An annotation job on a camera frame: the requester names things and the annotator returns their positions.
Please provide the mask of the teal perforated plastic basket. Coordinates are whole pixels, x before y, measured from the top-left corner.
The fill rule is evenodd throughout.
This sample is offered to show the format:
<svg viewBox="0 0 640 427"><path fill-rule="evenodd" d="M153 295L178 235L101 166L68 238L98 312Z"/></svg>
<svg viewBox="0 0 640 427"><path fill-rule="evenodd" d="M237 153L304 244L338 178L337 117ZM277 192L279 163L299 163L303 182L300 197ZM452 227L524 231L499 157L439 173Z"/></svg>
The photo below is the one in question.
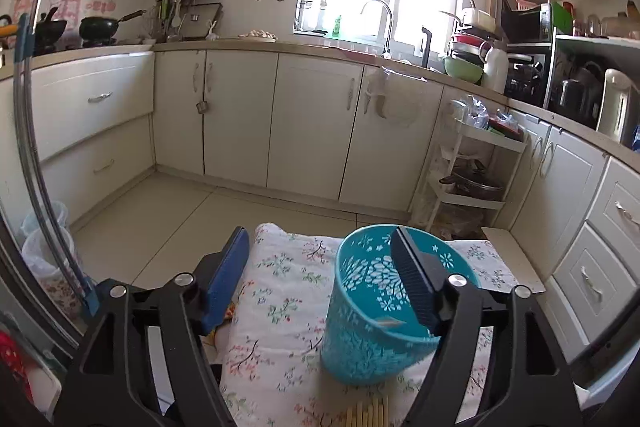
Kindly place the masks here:
<svg viewBox="0 0 640 427"><path fill-rule="evenodd" d="M393 225L369 225L337 249L320 358L342 384L386 381L434 352L439 339L420 325L390 252Z"/></svg>

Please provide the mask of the floral tablecloth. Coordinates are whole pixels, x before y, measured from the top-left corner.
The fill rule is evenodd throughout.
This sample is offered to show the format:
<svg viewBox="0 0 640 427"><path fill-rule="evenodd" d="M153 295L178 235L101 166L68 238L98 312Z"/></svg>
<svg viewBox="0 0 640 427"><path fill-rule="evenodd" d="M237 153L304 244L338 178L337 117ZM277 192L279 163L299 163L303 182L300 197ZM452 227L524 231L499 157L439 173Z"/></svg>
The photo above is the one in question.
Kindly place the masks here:
<svg viewBox="0 0 640 427"><path fill-rule="evenodd" d="M410 307L393 231L369 225L334 239L259 225L221 359L238 425L402 423L437 339Z"/></svg>

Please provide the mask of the white tiered storage cart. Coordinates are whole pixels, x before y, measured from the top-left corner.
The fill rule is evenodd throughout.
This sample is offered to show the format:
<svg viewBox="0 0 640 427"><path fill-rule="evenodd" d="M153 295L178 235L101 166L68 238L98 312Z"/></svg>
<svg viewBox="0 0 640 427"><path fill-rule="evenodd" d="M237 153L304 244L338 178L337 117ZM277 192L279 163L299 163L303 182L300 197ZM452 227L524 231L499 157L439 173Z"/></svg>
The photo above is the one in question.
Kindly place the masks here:
<svg viewBox="0 0 640 427"><path fill-rule="evenodd" d="M410 225L474 239L506 205L530 139L512 114L467 94L447 101L416 186Z"/></svg>

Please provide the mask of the white drawer unit right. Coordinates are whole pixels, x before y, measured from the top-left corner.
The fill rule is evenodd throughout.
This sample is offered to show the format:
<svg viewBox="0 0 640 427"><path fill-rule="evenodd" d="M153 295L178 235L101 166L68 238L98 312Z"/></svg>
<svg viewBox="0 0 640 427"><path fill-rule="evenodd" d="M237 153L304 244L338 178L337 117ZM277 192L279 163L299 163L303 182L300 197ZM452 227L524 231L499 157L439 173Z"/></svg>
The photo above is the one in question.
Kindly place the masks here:
<svg viewBox="0 0 640 427"><path fill-rule="evenodd" d="M639 301L638 170L534 115L514 117L526 147L495 225L533 265L567 360L616 347Z"/></svg>

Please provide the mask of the white drawer unit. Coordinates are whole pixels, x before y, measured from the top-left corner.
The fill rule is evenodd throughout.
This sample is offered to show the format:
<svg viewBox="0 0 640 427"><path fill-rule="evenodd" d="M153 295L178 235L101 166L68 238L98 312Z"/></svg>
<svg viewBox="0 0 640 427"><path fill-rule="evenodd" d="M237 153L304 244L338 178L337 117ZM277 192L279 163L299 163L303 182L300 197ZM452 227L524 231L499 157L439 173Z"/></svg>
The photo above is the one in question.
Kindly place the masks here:
<svg viewBox="0 0 640 427"><path fill-rule="evenodd" d="M49 196L74 223L153 164L154 55L136 52L32 72L32 117Z"/></svg>
<svg viewBox="0 0 640 427"><path fill-rule="evenodd" d="M616 347L639 301L638 170L534 115L514 117L526 147L495 225L533 265L567 360Z"/></svg>

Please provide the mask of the white plastic bag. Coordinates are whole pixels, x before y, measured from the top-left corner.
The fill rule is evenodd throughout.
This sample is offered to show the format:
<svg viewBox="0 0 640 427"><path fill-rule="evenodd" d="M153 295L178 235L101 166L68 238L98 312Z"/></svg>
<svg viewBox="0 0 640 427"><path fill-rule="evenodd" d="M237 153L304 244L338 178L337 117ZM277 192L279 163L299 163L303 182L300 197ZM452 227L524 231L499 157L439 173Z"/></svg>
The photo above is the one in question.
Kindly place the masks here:
<svg viewBox="0 0 640 427"><path fill-rule="evenodd" d="M32 275L70 319L78 319L81 303L56 263L33 211L23 220L21 232L25 239L21 255Z"/></svg>

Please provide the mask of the white lower cabinets back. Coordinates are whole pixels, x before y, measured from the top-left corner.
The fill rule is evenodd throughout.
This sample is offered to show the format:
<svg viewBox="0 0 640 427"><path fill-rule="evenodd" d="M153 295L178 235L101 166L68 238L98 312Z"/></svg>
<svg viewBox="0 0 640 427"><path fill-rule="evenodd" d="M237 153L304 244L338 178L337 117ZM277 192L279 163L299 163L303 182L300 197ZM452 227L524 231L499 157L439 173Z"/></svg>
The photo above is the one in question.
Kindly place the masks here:
<svg viewBox="0 0 640 427"><path fill-rule="evenodd" d="M158 165L344 205L409 208L439 83L276 52L171 51L155 60Z"/></svg>

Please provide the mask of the white drawer unit left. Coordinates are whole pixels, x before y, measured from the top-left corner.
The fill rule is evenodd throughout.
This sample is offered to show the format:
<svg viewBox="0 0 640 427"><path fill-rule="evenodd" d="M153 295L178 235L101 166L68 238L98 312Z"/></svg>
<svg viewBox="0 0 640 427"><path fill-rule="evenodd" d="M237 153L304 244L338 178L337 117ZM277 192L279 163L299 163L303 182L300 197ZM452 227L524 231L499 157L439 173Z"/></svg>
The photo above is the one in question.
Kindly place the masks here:
<svg viewBox="0 0 640 427"><path fill-rule="evenodd" d="M154 55L136 52L32 72L32 117L49 196L74 223L153 164Z"/></svg>

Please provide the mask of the green mixing bowl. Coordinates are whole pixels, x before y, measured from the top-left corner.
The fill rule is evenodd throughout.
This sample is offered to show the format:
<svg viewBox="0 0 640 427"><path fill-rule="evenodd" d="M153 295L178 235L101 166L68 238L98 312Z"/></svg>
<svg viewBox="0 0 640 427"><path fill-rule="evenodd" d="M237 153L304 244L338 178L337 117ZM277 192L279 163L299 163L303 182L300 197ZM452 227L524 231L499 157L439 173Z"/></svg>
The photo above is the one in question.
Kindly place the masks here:
<svg viewBox="0 0 640 427"><path fill-rule="evenodd" d="M442 59L448 76L477 84L482 81L484 70L473 63L454 56L445 56Z"/></svg>

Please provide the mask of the chrome sink faucet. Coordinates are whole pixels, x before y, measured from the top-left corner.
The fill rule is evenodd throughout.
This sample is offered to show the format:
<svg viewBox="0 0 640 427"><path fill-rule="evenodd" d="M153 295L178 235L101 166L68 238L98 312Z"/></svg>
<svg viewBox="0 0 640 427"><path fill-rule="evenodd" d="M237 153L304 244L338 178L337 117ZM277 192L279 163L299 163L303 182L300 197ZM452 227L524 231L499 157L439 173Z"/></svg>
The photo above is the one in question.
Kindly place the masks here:
<svg viewBox="0 0 640 427"><path fill-rule="evenodd" d="M364 2L360 14L363 14L369 5L379 4L382 6L381 21L378 24L378 32L382 39L382 57L390 60L392 58L392 38L394 30L394 13L390 4L385 0L368 0Z"/></svg>

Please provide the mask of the white electric kettle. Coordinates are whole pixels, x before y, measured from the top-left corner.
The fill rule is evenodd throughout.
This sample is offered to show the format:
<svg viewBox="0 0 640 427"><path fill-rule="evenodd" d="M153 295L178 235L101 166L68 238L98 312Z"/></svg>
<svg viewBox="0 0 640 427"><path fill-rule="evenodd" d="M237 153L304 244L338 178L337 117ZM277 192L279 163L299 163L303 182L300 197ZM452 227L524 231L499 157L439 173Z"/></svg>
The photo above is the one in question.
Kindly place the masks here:
<svg viewBox="0 0 640 427"><path fill-rule="evenodd" d="M638 86L623 72L614 68L607 69L597 132L616 143L631 147L638 124Z"/></svg>

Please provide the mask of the green dish soap bottle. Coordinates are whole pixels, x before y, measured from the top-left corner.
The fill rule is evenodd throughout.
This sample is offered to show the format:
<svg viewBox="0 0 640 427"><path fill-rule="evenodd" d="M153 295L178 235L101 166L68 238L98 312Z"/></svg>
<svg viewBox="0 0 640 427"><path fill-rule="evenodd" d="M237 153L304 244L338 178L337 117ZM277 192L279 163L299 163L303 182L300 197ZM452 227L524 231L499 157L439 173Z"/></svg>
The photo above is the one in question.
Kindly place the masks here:
<svg viewBox="0 0 640 427"><path fill-rule="evenodd" d="M342 16L339 15L334 23L334 27L332 30L332 37L333 38L340 38L341 35L341 23L342 23Z"/></svg>

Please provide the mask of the black microwave oven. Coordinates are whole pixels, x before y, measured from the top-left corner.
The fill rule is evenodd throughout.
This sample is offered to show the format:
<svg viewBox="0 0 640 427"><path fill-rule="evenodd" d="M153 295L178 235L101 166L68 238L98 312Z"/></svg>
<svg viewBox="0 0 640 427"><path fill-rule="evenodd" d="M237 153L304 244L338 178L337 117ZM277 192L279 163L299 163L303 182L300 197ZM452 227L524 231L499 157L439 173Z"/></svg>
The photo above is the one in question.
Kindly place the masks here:
<svg viewBox="0 0 640 427"><path fill-rule="evenodd" d="M552 39L552 16L549 2L518 11L503 0L501 28L510 43L549 42Z"/></svg>

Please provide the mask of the black wok on stove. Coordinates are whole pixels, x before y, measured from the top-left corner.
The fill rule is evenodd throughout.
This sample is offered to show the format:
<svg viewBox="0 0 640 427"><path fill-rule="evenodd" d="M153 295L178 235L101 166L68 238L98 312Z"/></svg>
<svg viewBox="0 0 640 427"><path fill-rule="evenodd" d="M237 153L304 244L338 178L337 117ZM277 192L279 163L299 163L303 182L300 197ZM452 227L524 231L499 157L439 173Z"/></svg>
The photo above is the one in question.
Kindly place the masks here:
<svg viewBox="0 0 640 427"><path fill-rule="evenodd" d="M84 48L94 46L110 46L121 23L129 22L145 14L145 10L137 10L119 18L89 16L81 20L79 35Z"/></svg>

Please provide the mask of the wall utensil rack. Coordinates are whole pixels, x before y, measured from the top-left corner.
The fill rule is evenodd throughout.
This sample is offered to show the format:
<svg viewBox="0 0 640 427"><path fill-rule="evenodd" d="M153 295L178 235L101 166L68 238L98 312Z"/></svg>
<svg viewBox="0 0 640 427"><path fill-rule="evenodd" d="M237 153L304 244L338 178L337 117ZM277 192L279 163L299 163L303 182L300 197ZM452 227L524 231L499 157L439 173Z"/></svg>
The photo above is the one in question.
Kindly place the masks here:
<svg viewBox="0 0 640 427"><path fill-rule="evenodd" d="M213 39L223 12L221 0L155 0L153 38L157 42Z"/></svg>

